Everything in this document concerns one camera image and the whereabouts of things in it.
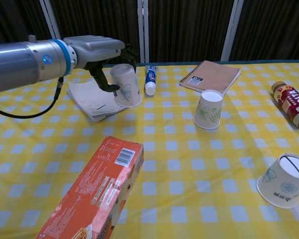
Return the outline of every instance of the paper cup with leaf pattern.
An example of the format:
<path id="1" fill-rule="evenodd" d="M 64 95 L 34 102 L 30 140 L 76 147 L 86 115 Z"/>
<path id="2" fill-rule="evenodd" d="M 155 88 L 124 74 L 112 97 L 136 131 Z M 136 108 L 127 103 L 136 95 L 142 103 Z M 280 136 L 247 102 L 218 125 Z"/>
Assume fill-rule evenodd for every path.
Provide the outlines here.
<path id="1" fill-rule="evenodd" d="M 138 106 L 142 97 L 138 85 L 138 79 L 133 66 L 130 64 L 119 64 L 110 70 L 112 83 L 120 87 L 114 92 L 114 101 L 123 107 Z"/>
<path id="2" fill-rule="evenodd" d="M 203 91 L 194 115 L 194 123 L 204 129 L 214 129 L 220 125 L 223 95 L 214 90 Z"/>
<path id="3" fill-rule="evenodd" d="M 299 202 L 299 156 L 281 155 L 257 180 L 257 190 L 269 203 L 292 208 Z"/>

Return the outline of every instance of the cup rim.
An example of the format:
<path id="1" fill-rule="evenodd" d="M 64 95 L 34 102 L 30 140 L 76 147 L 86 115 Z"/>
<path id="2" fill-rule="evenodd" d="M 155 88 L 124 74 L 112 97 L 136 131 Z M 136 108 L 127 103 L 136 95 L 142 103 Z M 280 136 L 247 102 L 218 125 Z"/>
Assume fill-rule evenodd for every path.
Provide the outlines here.
<path id="1" fill-rule="evenodd" d="M 284 209 L 290 209 L 290 208 L 293 208 L 295 207 L 298 203 L 299 203 L 299 198 L 297 201 L 295 201 L 294 204 L 292 205 L 288 205 L 288 206 L 282 206 L 282 205 L 278 205 L 277 203 L 274 203 L 274 202 L 271 202 L 260 190 L 259 186 L 258 186 L 258 183 L 260 181 L 260 179 L 262 178 L 262 176 L 260 176 L 258 179 L 257 179 L 257 182 L 256 182 L 256 189 L 258 191 L 258 193 L 260 194 L 260 196 L 262 196 L 263 199 L 265 199 L 268 203 L 276 206 L 276 207 L 279 207 L 279 208 L 284 208 Z"/>
<path id="2" fill-rule="evenodd" d="M 141 97 L 140 102 L 138 102 L 136 105 L 133 105 L 133 106 L 123 106 L 123 105 L 121 105 L 118 102 L 115 102 L 115 103 L 118 104 L 118 105 L 120 105 L 120 106 L 122 106 L 122 107 L 125 107 L 125 108 L 133 108 L 133 107 L 136 107 L 136 106 L 138 106 L 139 104 L 142 103 L 142 95 L 140 95 L 140 97 Z"/>
<path id="3" fill-rule="evenodd" d="M 194 121 L 195 125 L 197 125 L 200 128 L 203 128 L 203 129 L 216 129 L 216 128 L 218 128 L 220 126 L 220 119 L 219 119 L 218 125 L 216 127 L 212 127 L 212 128 L 206 128 L 206 127 L 203 127 L 203 126 L 200 126 L 199 124 L 197 124 L 195 122 L 195 116 L 193 117 L 193 121 Z"/>

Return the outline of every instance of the red bottle label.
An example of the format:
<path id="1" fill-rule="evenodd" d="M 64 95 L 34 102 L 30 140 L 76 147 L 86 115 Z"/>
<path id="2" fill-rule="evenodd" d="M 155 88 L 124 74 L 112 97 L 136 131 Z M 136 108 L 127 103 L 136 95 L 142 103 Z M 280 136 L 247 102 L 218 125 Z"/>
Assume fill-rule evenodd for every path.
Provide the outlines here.
<path id="1" fill-rule="evenodd" d="M 299 92 L 292 86 L 281 86 L 275 91 L 274 98 L 297 125 L 299 117 L 297 117 L 297 122 L 294 119 L 299 114 Z"/>

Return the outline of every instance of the table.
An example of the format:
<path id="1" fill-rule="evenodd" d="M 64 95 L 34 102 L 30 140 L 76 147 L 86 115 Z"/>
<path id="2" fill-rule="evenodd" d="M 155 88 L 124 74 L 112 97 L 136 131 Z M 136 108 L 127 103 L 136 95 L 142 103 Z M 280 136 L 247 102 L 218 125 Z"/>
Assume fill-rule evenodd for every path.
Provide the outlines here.
<path id="1" fill-rule="evenodd" d="M 157 92 L 142 104 L 91 122 L 66 95 L 35 119 L 0 116 L 0 239 L 33 238 L 107 135 L 144 144 L 145 162 L 113 239 L 299 239 L 299 205 L 271 206 L 256 179 L 299 130 L 274 105 L 271 85 L 299 90 L 299 63 L 235 65 L 242 75 L 224 98 L 221 125 L 193 124 L 199 93 L 178 81 L 193 65 L 159 66 Z M 144 86 L 144 67 L 138 67 Z M 90 76 L 75 70 L 66 81 Z M 0 93 L 0 109 L 31 114 L 53 99 L 56 81 Z"/>

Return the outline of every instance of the black cable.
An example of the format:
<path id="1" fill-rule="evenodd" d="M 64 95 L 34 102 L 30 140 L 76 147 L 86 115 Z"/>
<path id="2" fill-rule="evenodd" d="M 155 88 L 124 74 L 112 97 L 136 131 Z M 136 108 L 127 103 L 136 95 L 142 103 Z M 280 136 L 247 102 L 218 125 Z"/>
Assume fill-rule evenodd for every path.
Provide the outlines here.
<path id="1" fill-rule="evenodd" d="M 12 115 L 12 114 L 9 114 L 7 112 L 4 112 L 4 111 L 0 110 L 0 115 L 6 116 L 6 117 L 10 117 L 10 118 L 14 118 L 14 119 L 31 119 L 31 118 L 35 118 L 35 117 L 38 117 L 38 116 L 41 116 L 41 115 L 47 113 L 50 109 L 52 109 L 52 107 L 54 106 L 55 102 L 58 100 L 59 95 L 61 93 L 62 86 L 63 86 L 63 82 L 64 82 L 63 77 L 60 77 L 58 79 L 58 84 L 57 84 L 56 89 L 55 89 L 55 94 L 54 94 L 53 102 L 44 111 L 42 111 L 40 113 L 37 113 L 37 114 L 34 114 L 34 115 L 29 115 L 29 116 L 17 116 L 17 115 Z"/>

